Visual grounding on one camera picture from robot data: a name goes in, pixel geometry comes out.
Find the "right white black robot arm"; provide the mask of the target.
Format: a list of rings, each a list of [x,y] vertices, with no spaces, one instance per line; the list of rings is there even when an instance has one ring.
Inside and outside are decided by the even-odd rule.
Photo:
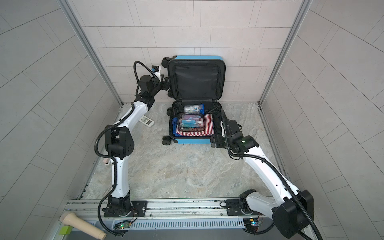
[[[292,184],[270,162],[259,143],[251,136],[244,136],[235,120],[222,117],[221,122],[224,147],[230,158],[247,163],[261,178],[272,197],[266,197],[254,190],[245,192],[241,198],[243,211],[259,212],[273,220],[274,226],[287,239],[304,233],[311,227],[316,240],[323,237],[314,222],[314,198],[309,191],[301,191]]]

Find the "blue suitcase with black lining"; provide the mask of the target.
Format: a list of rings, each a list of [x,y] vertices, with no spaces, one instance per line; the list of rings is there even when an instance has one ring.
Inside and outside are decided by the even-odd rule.
[[[212,114],[214,134],[222,134],[222,105],[219,99],[224,91],[225,62],[219,56],[174,56],[163,58],[162,67],[168,70],[170,78],[168,96],[175,100],[167,109],[169,134],[162,138],[162,144],[211,144],[211,136],[175,137],[172,119],[183,113],[186,105],[204,104],[205,115]]]

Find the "red white striped garment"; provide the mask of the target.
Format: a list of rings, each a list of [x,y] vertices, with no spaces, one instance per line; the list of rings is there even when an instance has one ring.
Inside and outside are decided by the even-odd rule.
[[[181,135],[181,137],[210,137],[214,134],[214,122],[212,114],[204,115],[206,128],[201,132],[181,132],[179,127],[177,129],[177,133]]]

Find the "clear toiletry pouch black trim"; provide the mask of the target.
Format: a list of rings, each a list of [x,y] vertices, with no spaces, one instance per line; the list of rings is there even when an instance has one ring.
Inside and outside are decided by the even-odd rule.
[[[181,132],[201,132],[206,128],[205,117],[201,113],[181,113],[178,127]]]

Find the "blue shirt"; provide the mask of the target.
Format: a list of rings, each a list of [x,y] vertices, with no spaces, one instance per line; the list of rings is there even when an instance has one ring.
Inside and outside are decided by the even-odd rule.
[[[174,117],[173,119],[172,119],[172,133],[173,133],[173,135],[175,136],[175,137],[181,137],[181,135],[179,135],[178,133],[177,133],[177,129],[178,129],[178,118],[177,117]]]

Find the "clear jar with blue lid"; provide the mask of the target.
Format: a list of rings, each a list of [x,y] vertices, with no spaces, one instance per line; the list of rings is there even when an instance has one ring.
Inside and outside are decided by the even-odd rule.
[[[184,106],[184,112],[185,113],[200,113],[200,114],[204,115],[205,114],[205,107],[204,107],[204,104],[186,105],[186,106]]]

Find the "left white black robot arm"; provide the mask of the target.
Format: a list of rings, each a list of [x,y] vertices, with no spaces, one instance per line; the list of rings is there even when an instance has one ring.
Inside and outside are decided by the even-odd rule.
[[[100,209],[105,217],[126,217],[134,212],[130,199],[128,183],[129,156],[133,153],[135,143],[131,130],[147,113],[155,102],[155,96],[161,90],[168,90],[169,83],[161,74],[160,66],[145,67],[149,75],[138,77],[134,62],[134,74],[137,81],[136,98],[130,109],[113,125],[107,125],[99,134],[94,150],[97,156],[109,159],[113,165],[113,182],[111,191],[105,196],[107,206]]]

